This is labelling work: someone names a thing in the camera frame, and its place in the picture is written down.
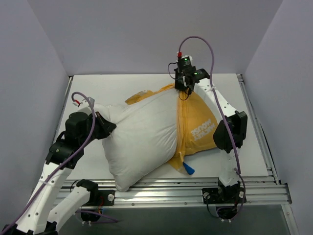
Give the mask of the white pillow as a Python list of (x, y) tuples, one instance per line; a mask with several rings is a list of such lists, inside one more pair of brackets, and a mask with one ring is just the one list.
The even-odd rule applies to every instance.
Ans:
[(94, 106), (104, 119), (116, 125), (102, 145), (118, 191), (127, 191), (173, 157), (177, 99), (177, 92), (168, 90), (131, 105)]

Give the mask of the yellow printed pillowcase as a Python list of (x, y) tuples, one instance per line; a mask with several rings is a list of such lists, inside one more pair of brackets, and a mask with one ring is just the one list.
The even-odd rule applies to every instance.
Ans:
[[(168, 90), (175, 90), (174, 86), (170, 84), (157, 92), (141, 91), (125, 102), (131, 105)], [(186, 155), (216, 147), (213, 133), (217, 128), (217, 121), (210, 108), (197, 94), (191, 94), (190, 97), (183, 92), (177, 94), (177, 146), (173, 157), (167, 163), (182, 173), (182, 163), (185, 162)]]

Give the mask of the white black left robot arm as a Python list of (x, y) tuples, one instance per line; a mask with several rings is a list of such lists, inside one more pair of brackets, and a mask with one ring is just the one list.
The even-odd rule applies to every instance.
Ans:
[(22, 213), (7, 224), (3, 235), (56, 235), (67, 220), (83, 205), (102, 206), (104, 198), (97, 183), (79, 180), (70, 194), (57, 206), (54, 202), (63, 183), (93, 140), (107, 138), (116, 124), (105, 120), (99, 112), (69, 115), (65, 130), (49, 148), (40, 179)]

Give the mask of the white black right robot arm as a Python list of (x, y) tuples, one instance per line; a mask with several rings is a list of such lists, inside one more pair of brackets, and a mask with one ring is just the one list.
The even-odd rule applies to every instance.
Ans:
[(189, 55), (178, 53), (175, 69), (175, 89), (188, 97), (196, 93), (210, 108), (217, 121), (213, 140), (224, 151), (218, 179), (218, 198), (230, 201), (240, 189), (239, 149), (246, 138), (247, 114), (237, 111), (223, 97), (212, 82), (212, 75), (205, 69), (196, 69)]

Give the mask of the blue pillowcase inner flap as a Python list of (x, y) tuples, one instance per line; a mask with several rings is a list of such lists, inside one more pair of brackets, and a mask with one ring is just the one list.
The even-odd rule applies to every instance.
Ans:
[(182, 163), (182, 173), (185, 175), (193, 175), (195, 170), (185, 162)]

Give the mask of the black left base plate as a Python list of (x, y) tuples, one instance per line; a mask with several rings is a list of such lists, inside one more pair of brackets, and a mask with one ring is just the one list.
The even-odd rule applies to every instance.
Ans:
[(113, 206), (115, 200), (115, 190), (98, 190), (90, 193), (89, 200), (84, 206)]

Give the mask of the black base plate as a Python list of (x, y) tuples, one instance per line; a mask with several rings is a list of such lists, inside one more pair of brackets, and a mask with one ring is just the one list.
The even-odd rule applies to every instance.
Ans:
[(89, 200), (84, 206), (113, 206), (115, 200), (115, 190), (98, 190), (90, 193)]
[(222, 189), (217, 188), (202, 188), (202, 198), (204, 204), (236, 204), (246, 203), (246, 196), (243, 196), (243, 188), (239, 189)]

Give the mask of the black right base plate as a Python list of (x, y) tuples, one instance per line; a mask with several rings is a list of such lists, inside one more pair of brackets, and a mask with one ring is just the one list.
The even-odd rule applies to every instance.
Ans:
[(239, 189), (222, 189), (217, 188), (202, 188), (202, 198), (204, 204), (236, 204), (246, 203), (246, 196), (243, 196), (243, 188)]

